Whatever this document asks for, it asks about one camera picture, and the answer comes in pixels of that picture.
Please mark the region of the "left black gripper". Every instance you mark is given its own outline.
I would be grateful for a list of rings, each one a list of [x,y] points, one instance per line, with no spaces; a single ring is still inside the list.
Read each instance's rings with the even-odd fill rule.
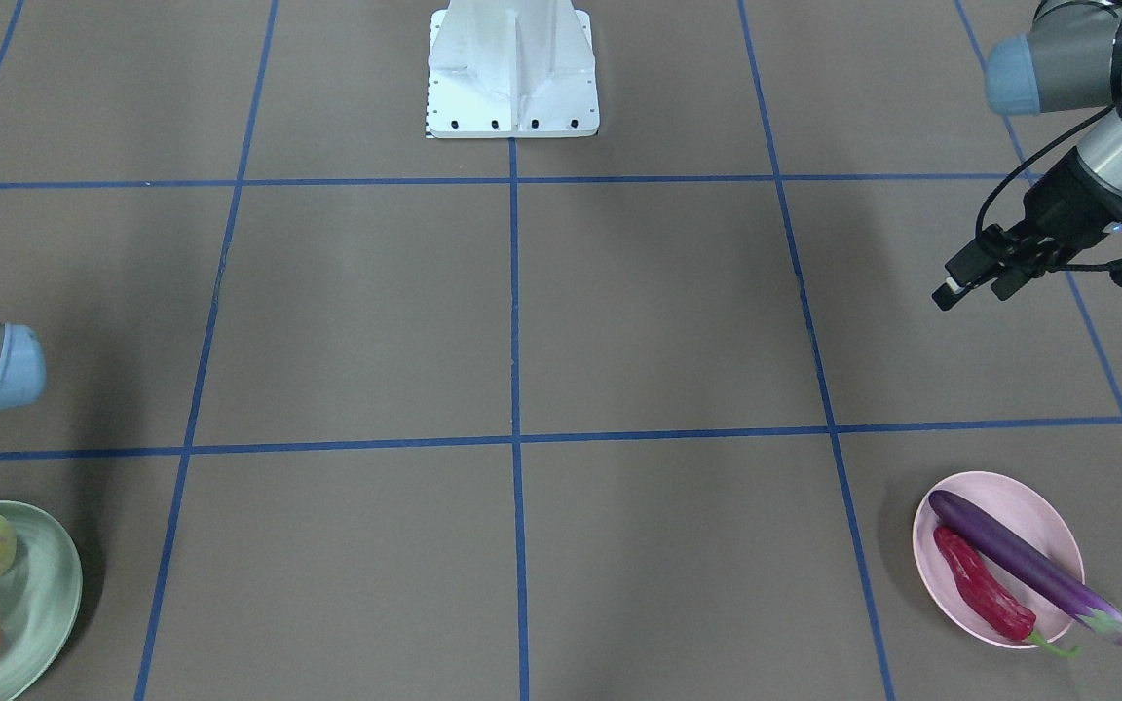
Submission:
[[[1010,301],[1047,274],[1026,256],[1077,256],[1100,245],[1105,228],[1121,221],[1122,191],[1100,178],[1074,146],[1028,188],[1023,209],[1017,225],[986,225],[945,262],[947,276],[931,293],[936,306],[951,311],[983,287]]]

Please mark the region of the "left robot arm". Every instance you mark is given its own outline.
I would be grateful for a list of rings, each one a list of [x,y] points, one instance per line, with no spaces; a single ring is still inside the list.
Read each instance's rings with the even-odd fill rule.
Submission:
[[[1080,271],[1078,253],[1122,232],[1122,1],[1041,1],[1023,35],[986,58],[986,102],[997,116],[1091,108],[1079,137],[1023,199],[1024,216],[1003,228],[980,207],[975,234],[949,259],[932,293],[940,310],[988,285],[1009,299],[1047,274]],[[1122,288],[1122,257],[1094,266]]]

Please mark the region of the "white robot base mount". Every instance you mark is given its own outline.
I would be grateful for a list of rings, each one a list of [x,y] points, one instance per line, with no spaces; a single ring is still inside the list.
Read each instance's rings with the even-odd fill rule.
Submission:
[[[427,138],[600,131],[592,21],[570,1],[450,1],[429,28]]]

